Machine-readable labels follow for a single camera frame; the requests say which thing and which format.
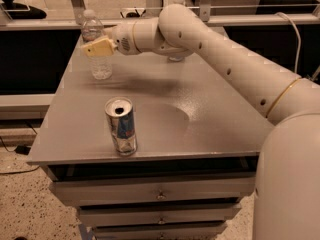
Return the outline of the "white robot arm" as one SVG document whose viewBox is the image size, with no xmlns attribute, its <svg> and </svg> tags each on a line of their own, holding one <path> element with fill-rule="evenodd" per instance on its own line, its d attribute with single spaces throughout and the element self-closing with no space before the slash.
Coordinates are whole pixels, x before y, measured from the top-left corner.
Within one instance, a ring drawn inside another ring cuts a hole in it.
<svg viewBox="0 0 320 240">
<path fill-rule="evenodd" d="M 213 31 L 171 4 L 82 47 L 88 56 L 198 54 L 274 124 L 258 161 L 253 240 L 320 240 L 320 87 Z"/>
</svg>

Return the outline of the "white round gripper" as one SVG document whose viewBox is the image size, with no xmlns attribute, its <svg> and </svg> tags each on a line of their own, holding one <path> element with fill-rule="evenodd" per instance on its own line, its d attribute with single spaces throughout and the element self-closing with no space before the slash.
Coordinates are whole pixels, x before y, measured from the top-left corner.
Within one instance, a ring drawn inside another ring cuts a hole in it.
<svg viewBox="0 0 320 240">
<path fill-rule="evenodd" d="M 134 41 L 134 25 L 134 21 L 129 21 L 108 27 L 105 29 L 107 36 L 84 43 L 81 50 L 88 57 L 112 56 L 116 49 L 124 55 L 137 55 L 140 51 Z"/>
</svg>

